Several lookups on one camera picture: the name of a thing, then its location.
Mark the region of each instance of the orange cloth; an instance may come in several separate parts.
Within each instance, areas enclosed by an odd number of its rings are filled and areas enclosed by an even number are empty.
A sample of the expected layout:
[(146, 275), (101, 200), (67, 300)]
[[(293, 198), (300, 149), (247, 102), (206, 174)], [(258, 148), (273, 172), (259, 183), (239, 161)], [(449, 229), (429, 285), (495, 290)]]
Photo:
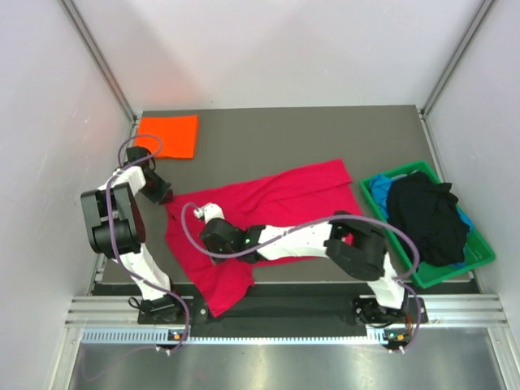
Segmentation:
[[(162, 140), (161, 153), (157, 158), (193, 158), (197, 143), (198, 116), (145, 117), (141, 119), (137, 134), (154, 134)], [(135, 146), (150, 152), (159, 148), (157, 140), (141, 136)]]

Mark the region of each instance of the red garment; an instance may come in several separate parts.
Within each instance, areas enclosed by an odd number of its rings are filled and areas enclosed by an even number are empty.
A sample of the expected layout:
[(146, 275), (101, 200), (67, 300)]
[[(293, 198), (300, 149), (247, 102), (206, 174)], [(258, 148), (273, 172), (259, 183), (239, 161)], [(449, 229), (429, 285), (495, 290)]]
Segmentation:
[[(312, 219), (333, 215), (337, 210), (361, 215), (352, 191), (349, 173), (340, 159), (300, 167), (246, 183), (198, 193), (177, 195), (166, 204), (169, 218), (166, 241), (186, 275), (200, 290), (214, 316), (235, 305), (254, 285), (253, 265), (230, 258), (214, 265), (210, 257), (200, 253), (188, 241), (180, 224), (180, 211), (187, 202), (198, 206), (216, 203), (222, 207), (227, 221), (239, 228), (268, 224), (292, 226)], [(204, 223), (187, 216), (188, 228), (197, 240)], [(255, 265), (275, 265), (302, 260), (287, 258)]]

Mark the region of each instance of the green basket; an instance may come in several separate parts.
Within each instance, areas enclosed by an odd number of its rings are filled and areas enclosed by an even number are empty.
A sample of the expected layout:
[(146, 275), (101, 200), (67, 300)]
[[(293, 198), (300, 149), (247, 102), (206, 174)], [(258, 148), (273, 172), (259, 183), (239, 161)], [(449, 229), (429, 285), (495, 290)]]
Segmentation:
[[(395, 177), (403, 174), (409, 175), (414, 171), (424, 172), (434, 183), (440, 183), (437, 174), (433, 171), (433, 169), (431, 169), (428, 163), (423, 160), (418, 160), (416, 162), (406, 164), (402, 167), (392, 169), (391, 171), (383, 172), (383, 175), (386, 175), (387, 177)], [(377, 218), (386, 221), (386, 218), (384, 218), (383, 213), (371, 195), (371, 179), (372, 177), (367, 177), (361, 180), (360, 184), (362, 196), (374, 215)], [(408, 255), (401, 246), (401, 243), (397, 239), (396, 235), (386, 229), (385, 233), (388, 240), (390, 241), (390, 244), (396, 251), (397, 257), (401, 260), (404, 268), (409, 270), (412, 267), (412, 262), (408, 258)], [(463, 274), (467, 271), (475, 269), (476, 267), (483, 266), (484, 264), (488, 264), (489, 262), (495, 260), (495, 253), (476, 228), (473, 229), (473, 231), (468, 236), (464, 253), (466, 257), (466, 265), (461, 268), (453, 268), (450, 266), (432, 266), (426, 262), (421, 262), (419, 268), (411, 275), (412, 281), (416, 286), (421, 288), (428, 288), (442, 282), (443, 280), (453, 278), (454, 276)]]

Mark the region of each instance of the white panel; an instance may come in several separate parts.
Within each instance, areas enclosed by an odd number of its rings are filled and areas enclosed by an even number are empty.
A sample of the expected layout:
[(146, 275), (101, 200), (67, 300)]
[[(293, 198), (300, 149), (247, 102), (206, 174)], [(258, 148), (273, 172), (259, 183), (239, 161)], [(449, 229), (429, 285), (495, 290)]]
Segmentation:
[(455, 193), (496, 251), (478, 275), (520, 341), (520, 2), (496, 2), (431, 114)]
[(92, 275), (80, 193), (129, 124), (57, 1), (5, 3), (0, 49), (0, 388), (39, 389)]
[(479, 0), (76, 0), (136, 110), (421, 106)]

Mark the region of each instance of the blue clothing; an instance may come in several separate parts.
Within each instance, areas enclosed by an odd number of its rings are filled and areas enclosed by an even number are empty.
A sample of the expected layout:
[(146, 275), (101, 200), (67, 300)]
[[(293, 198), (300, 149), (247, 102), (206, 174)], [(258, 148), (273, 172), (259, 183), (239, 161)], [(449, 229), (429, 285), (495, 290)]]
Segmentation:
[[(375, 203), (379, 206), (379, 209), (384, 215), (384, 218), (388, 219), (388, 208), (387, 208), (387, 198), (388, 192), (390, 191), (390, 187), (392, 187), (393, 181), (401, 178), (401, 175), (397, 178), (391, 178), (385, 175), (375, 175), (370, 179), (370, 191), (372, 193), (372, 197), (375, 200)], [(471, 219), (468, 218), (466, 214), (460, 209), (457, 209), (459, 216), (461, 217), (461, 221), (470, 227), (470, 231), (468, 235), (475, 229), (474, 224), (471, 222)], [(463, 268), (466, 266), (466, 262), (459, 262), (456, 264), (449, 265), (452, 268)]]

